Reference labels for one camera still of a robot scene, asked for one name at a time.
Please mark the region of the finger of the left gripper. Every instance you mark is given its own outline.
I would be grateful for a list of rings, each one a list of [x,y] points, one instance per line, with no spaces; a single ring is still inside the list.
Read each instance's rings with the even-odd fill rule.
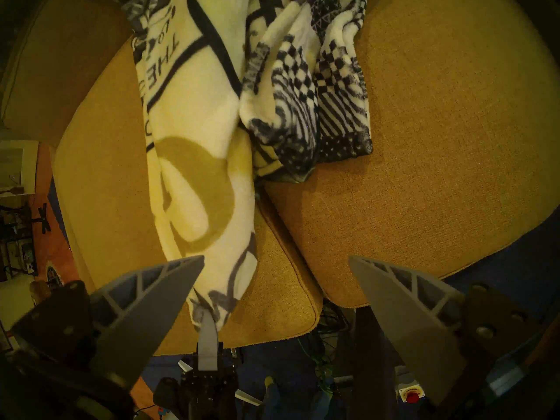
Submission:
[[[199,371],[218,371],[218,346],[218,331],[213,316],[209,310],[203,309],[197,344]]]

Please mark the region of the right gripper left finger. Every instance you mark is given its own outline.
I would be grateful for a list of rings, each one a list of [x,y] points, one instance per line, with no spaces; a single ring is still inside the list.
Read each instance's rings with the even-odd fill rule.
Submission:
[[[22,368],[77,391],[129,391],[170,331],[204,256],[133,270],[89,294],[73,281],[20,318],[11,333]]]

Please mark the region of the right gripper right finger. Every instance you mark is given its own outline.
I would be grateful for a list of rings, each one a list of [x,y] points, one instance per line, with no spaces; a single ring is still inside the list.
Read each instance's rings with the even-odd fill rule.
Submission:
[[[527,374],[539,322],[505,294],[475,281],[466,293],[405,267],[350,256],[349,268],[381,330],[429,406],[485,406]]]

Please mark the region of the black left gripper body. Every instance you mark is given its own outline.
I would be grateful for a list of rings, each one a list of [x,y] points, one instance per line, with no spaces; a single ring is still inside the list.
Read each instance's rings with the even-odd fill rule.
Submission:
[[[238,387],[234,366],[218,371],[185,372],[179,388],[179,418],[237,419],[235,393]]]

